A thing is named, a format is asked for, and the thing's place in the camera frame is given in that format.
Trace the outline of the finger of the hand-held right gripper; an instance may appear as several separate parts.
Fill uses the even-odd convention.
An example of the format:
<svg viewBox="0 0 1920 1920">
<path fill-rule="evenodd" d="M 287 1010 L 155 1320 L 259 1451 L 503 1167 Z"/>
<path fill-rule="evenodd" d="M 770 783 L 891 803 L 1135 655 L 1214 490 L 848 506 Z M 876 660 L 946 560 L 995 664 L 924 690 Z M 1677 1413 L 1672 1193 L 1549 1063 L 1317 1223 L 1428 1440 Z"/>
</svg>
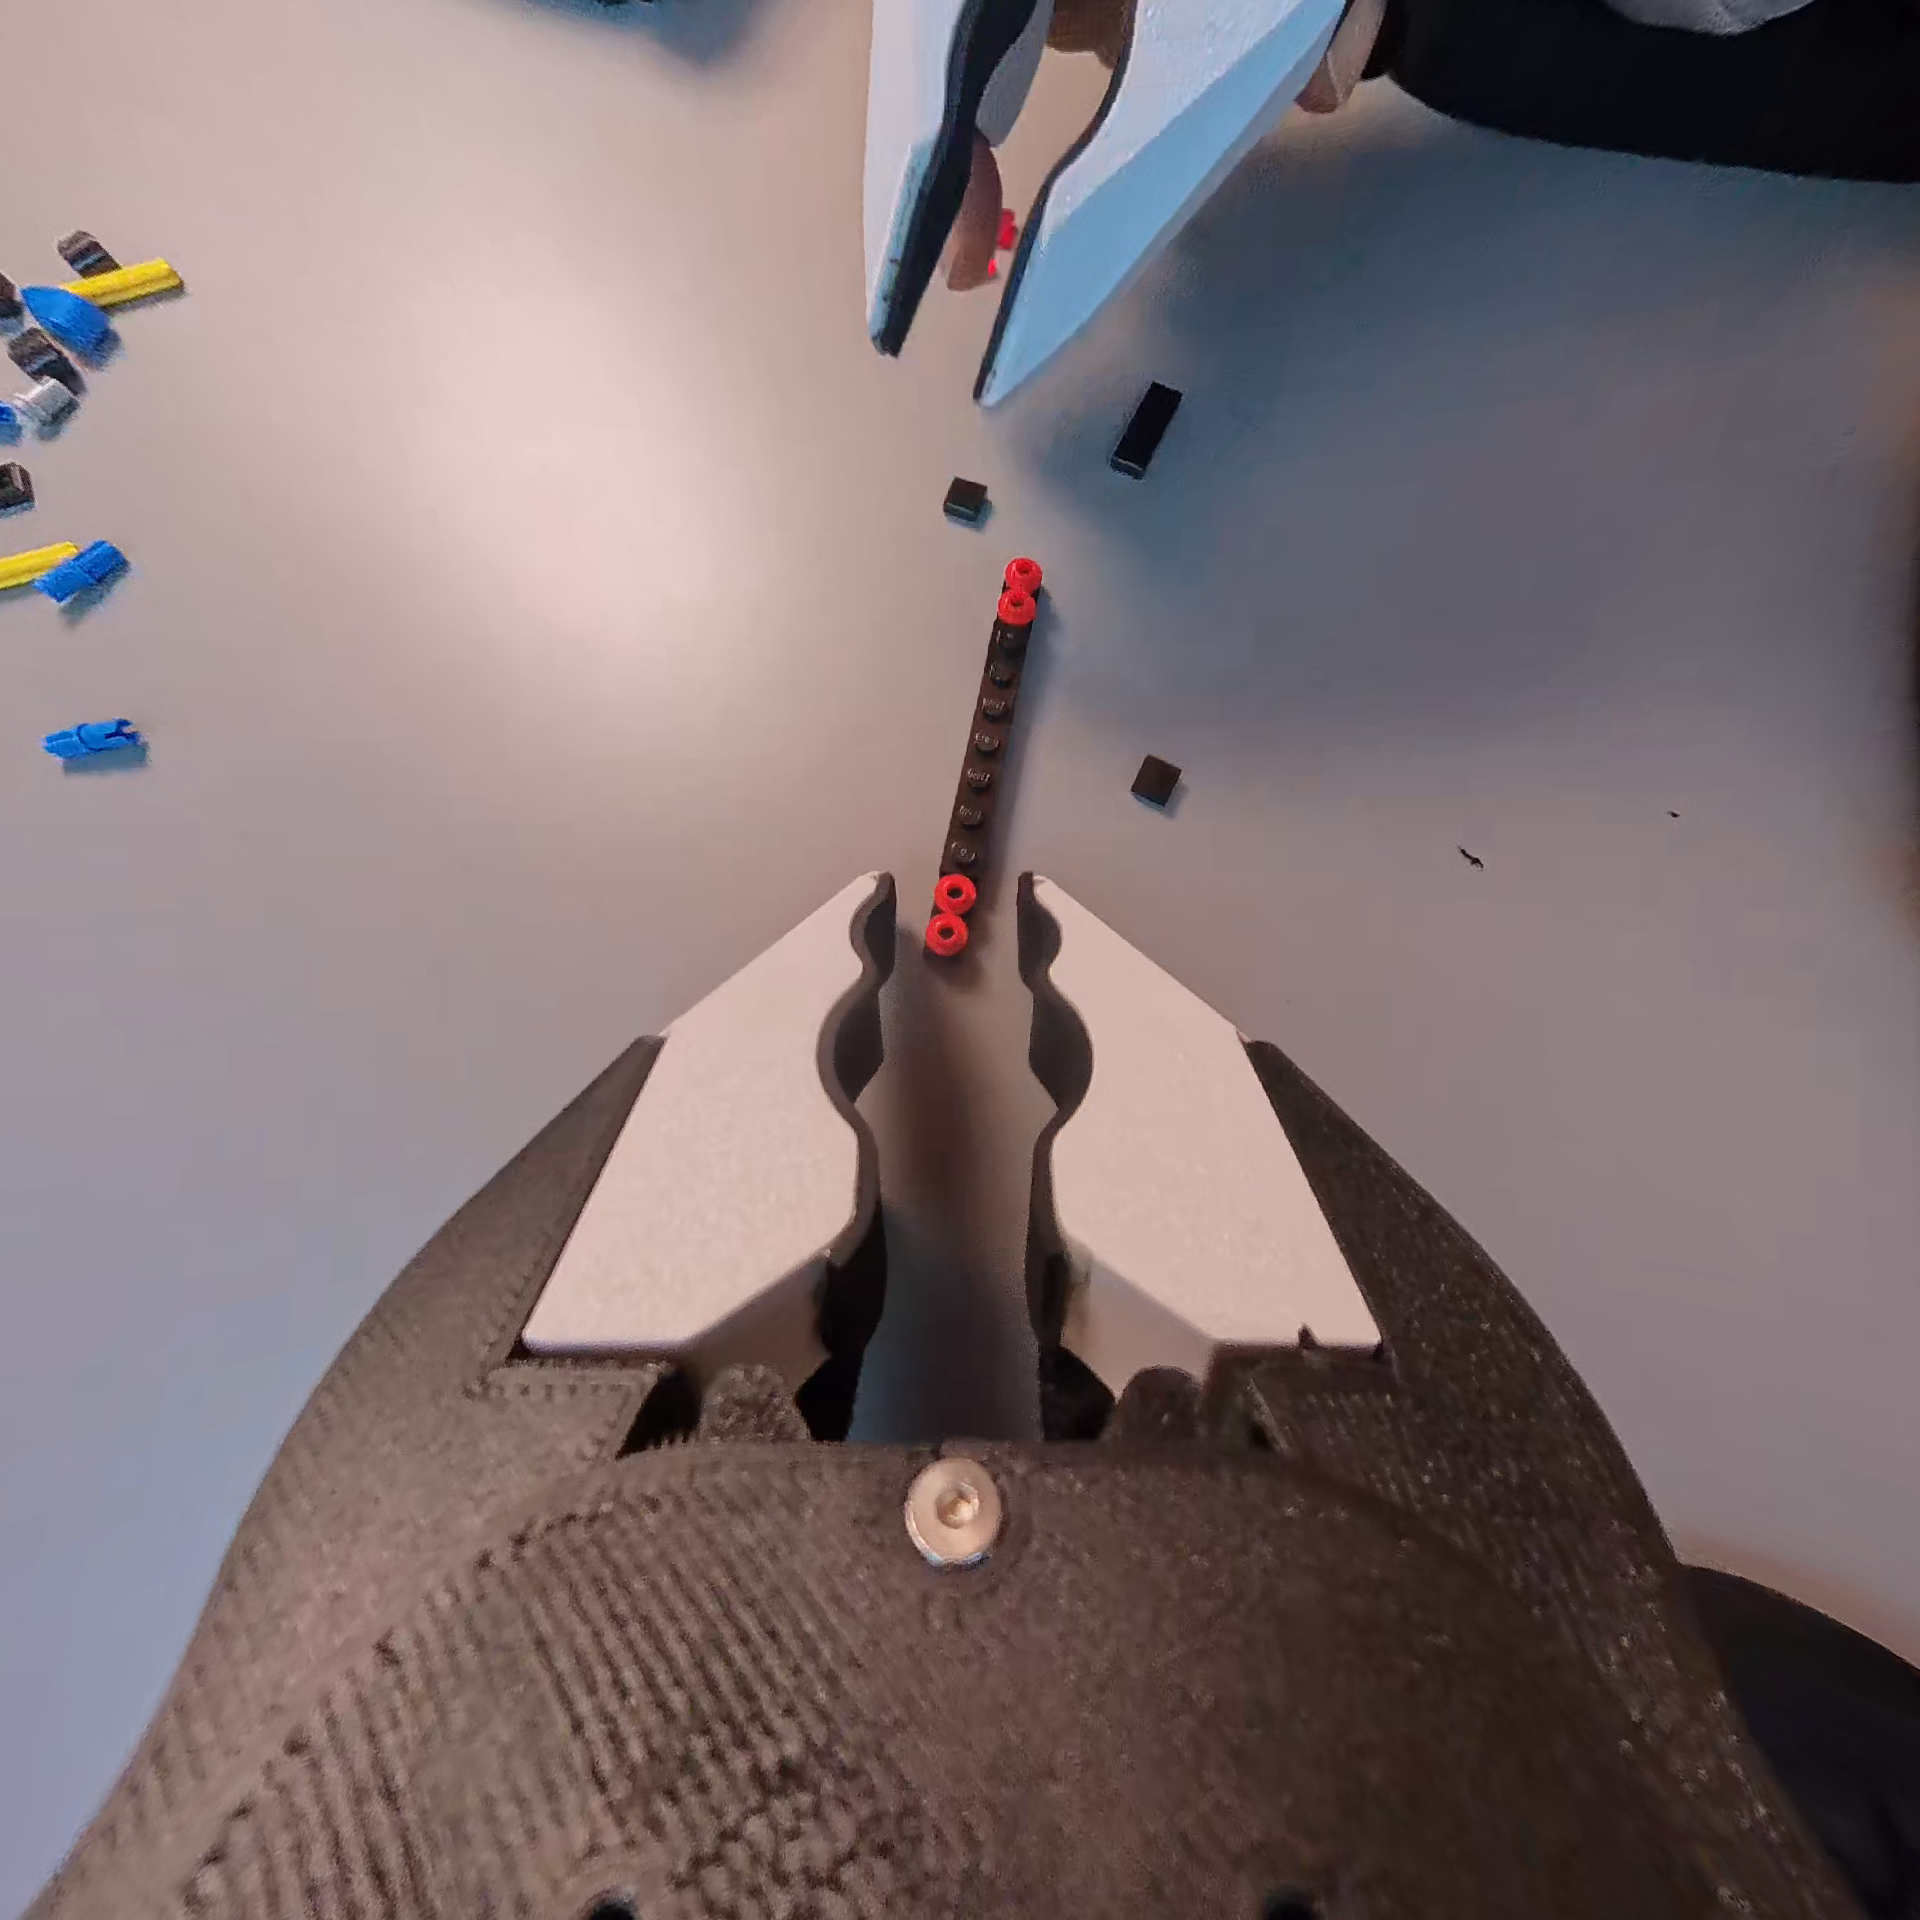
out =
<svg viewBox="0 0 1920 1920">
<path fill-rule="evenodd" d="M 1296 105 L 1346 4 L 1135 4 L 1088 128 L 1043 179 L 974 401 L 1046 369 Z"/>
<path fill-rule="evenodd" d="M 1011 128 L 1048 4 L 872 4 L 867 337 L 896 357 L 962 212 L 974 140 Z"/>
</svg>

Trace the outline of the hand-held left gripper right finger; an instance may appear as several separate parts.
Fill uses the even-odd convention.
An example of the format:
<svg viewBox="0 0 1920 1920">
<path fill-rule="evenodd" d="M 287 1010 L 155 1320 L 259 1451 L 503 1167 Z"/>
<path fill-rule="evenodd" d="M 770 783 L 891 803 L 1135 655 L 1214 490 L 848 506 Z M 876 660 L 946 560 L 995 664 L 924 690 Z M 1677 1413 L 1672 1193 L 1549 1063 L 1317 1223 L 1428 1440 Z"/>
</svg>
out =
<svg viewBox="0 0 1920 1920">
<path fill-rule="evenodd" d="M 1256 1046 L 1063 881 L 1017 875 L 1033 1141 L 1024 1284 L 1043 1423 L 1130 1381 L 1264 1356 L 1378 1358 L 1383 1334 L 1264 1089 Z"/>
</svg>

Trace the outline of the blue curved lego slope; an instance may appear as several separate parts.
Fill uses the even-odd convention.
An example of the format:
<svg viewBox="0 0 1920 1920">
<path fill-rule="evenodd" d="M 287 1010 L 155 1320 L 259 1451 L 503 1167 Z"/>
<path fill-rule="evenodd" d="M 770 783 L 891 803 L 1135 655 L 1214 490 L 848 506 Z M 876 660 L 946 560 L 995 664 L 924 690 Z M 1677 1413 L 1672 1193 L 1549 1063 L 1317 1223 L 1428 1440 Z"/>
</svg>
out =
<svg viewBox="0 0 1920 1920">
<path fill-rule="evenodd" d="M 108 353 L 113 323 L 108 312 L 67 287 L 27 282 L 19 290 L 20 309 L 30 323 L 47 332 L 63 350 L 98 360 Z"/>
</svg>

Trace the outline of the long black lego plate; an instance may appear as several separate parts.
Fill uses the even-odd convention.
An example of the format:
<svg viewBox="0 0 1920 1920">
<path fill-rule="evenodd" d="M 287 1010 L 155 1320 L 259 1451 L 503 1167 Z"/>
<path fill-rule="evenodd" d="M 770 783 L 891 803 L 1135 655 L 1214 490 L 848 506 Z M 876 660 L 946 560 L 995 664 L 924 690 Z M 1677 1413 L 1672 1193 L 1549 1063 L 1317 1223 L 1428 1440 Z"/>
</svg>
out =
<svg viewBox="0 0 1920 1920">
<path fill-rule="evenodd" d="M 970 874 L 977 886 L 977 897 L 989 886 L 989 874 L 995 871 L 995 813 L 1005 789 L 1010 739 L 1011 722 L 1017 717 L 1021 670 L 1033 623 L 1024 632 L 997 626 L 997 621 L 990 623 L 989 655 L 981 664 L 977 694 L 971 704 L 970 735 L 962 745 L 962 767 L 957 777 L 946 833 L 940 843 L 937 875 L 952 871 Z"/>
</svg>

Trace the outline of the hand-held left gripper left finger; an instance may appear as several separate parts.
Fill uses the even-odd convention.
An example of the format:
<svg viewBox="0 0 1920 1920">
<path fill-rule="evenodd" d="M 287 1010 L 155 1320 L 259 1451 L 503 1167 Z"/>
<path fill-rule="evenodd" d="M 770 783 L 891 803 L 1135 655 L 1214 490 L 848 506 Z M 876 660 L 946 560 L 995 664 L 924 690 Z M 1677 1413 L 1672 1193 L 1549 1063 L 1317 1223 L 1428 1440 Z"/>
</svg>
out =
<svg viewBox="0 0 1920 1920">
<path fill-rule="evenodd" d="M 707 1390 L 759 1363 L 848 1423 L 886 1299 L 876 1141 L 899 886 L 867 871 L 664 1028 L 517 1334 L 554 1360 L 647 1358 Z"/>
</svg>

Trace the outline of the black chair seat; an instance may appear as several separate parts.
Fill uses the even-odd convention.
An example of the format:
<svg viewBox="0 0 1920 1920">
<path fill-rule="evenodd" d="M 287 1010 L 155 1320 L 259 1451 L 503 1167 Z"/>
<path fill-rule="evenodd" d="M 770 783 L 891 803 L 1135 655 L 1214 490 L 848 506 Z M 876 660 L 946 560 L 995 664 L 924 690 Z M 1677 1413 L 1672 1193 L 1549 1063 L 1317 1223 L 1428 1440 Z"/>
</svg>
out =
<svg viewBox="0 0 1920 1920">
<path fill-rule="evenodd" d="M 1858 1908 L 1917 1917 L 1917 1670 L 1771 1586 L 1682 1575 L 1749 1734 Z"/>
</svg>

